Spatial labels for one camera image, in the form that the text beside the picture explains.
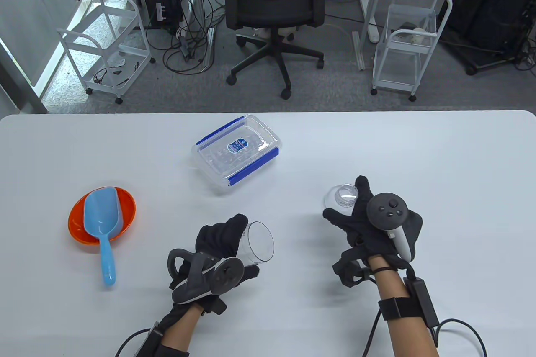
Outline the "person's left hand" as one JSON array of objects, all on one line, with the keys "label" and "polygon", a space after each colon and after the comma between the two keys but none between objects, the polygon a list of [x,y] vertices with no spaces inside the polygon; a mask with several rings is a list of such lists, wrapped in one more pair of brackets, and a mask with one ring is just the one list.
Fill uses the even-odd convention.
[{"label": "person's left hand", "polygon": [[204,313],[222,314],[227,305],[220,296],[258,277],[258,265],[244,265],[237,257],[247,225],[247,217],[241,214],[226,222],[205,225],[197,235],[195,252],[169,252],[167,267],[172,277],[169,287],[173,307],[160,321],[162,333],[182,319],[191,306],[198,305]]}]

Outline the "person's right hand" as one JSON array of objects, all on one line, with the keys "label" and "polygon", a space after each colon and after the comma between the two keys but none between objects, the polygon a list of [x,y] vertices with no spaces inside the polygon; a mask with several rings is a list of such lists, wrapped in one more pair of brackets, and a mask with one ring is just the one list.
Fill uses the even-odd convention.
[{"label": "person's right hand", "polygon": [[358,196],[350,215],[334,208],[323,211],[323,218],[342,229],[350,245],[333,265],[333,271],[343,285],[352,288],[375,274],[369,258],[381,256],[392,270],[405,270],[409,280],[417,280],[411,263],[423,218],[396,194],[373,195],[363,175],[356,178],[355,187]]}]

